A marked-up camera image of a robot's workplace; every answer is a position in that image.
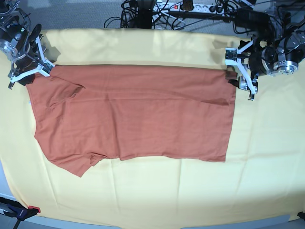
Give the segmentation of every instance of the gray floor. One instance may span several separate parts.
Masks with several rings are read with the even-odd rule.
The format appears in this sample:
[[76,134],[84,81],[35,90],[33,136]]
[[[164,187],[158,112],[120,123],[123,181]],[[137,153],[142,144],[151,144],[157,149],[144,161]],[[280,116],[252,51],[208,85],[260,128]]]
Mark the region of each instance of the gray floor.
[[[43,29],[103,28],[104,22],[112,16],[121,15],[123,0],[22,0],[20,7],[31,13],[32,24],[41,23]],[[195,3],[212,3],[214,0],[194,0]],[[270,4],[257,7],[266,9]],[[119,21],[110,28],[118,28]],[[203,32],[219,35],[235,35],[231,24],[206,20],[189,26],[184,31]]]

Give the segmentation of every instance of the yellow tablecloth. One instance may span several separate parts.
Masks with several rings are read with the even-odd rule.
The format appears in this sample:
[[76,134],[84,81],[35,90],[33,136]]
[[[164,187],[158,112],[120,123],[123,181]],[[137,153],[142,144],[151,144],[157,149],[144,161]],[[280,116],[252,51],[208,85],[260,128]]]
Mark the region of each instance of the yellow tablecloth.
[[[180,31],[47,31],[56,64],[147,64],[224,69],[234,37]],[[79,178],[50,163],[34,138],[25,87],[7,89],[0,54],[0,160],[14,196],[41,215],[124,229],[179,229],[283,214],[305,203],[305,62],[259,79],[255,101],[237,91],[225,163],[141,157],[103,160]]]

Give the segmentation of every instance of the power strip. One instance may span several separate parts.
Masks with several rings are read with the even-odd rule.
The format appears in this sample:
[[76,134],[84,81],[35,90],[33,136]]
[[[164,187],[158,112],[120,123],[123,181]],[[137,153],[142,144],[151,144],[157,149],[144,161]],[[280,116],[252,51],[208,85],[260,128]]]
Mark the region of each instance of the power strip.
[[[159,12],[164,6],[165,2],[157,1],[153,11]],[[182,9],[183,7],[180,3],[167,3],[163,10],[174,17],[199,19],[213,17],[214,20],[224,20],[229,18],[225,16],[224,10],[220,7],[206,4],[194,4],[193,6],[194,8],[192,11],[185,11]]]

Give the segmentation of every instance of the yellow fabric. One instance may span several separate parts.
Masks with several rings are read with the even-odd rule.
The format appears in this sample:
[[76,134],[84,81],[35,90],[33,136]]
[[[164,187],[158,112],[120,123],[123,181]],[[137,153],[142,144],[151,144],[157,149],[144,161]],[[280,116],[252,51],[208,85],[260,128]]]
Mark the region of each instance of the yellow fabric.
[[[48,31],[57,64],[224,66],[239,43],[180,31]],[[12,193],[41,215],[124,229],[179,229],[291,214],[305,202],[305,62],[294,75],[259,79],[247,101],[238,90],[225,163],[142,157],[103,160],[79,178],[50,163],[34,139],[26,88],[7,89],[10,62],[0,54],[0,159]]]

